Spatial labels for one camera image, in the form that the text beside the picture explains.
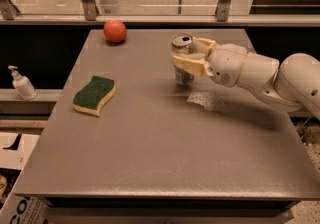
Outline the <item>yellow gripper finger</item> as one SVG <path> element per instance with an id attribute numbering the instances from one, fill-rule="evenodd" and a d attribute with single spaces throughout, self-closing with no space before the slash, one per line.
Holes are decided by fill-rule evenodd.
<path id="1" fill-rule="evenodd" d="M 212 39 L 207 38 L 193 38 L 193 52 L 204 54 L 206 58 L 210 56 L 212 50 L 218 45 L 218 43 Z"/>
<path id="2" fill-rule="evenodd" d="M 175 67 L 182 69 L 191 75 L 197 77 L 205 75 L 213 76 L 211 64 L 204 54 L 173 54 L 172 60 Z"/>

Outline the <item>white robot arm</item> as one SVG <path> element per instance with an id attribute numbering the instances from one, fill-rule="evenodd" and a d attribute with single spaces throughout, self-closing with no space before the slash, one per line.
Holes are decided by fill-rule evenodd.
<path id="1" fill-rule="evenodd" d="M 181 33 L 171 40 L 176 81 L 190 84 L 207 76 L 213 82 L 248 90 L 260 101 L 286 112 L 304 107 L 320 119 L 320 63 L 305 53 L 280 62 L 234 44 Z"/>

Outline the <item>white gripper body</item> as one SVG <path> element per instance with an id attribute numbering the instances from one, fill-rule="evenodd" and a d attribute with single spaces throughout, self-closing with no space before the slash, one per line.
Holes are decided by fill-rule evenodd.
<path id="1" fill-rule="evenodd" d="M 236 85 L 240 70 L 248 55 L 248 50 L 234 44 L 218 44 L 208 57 L 215 83 L 227 87 Z"/>

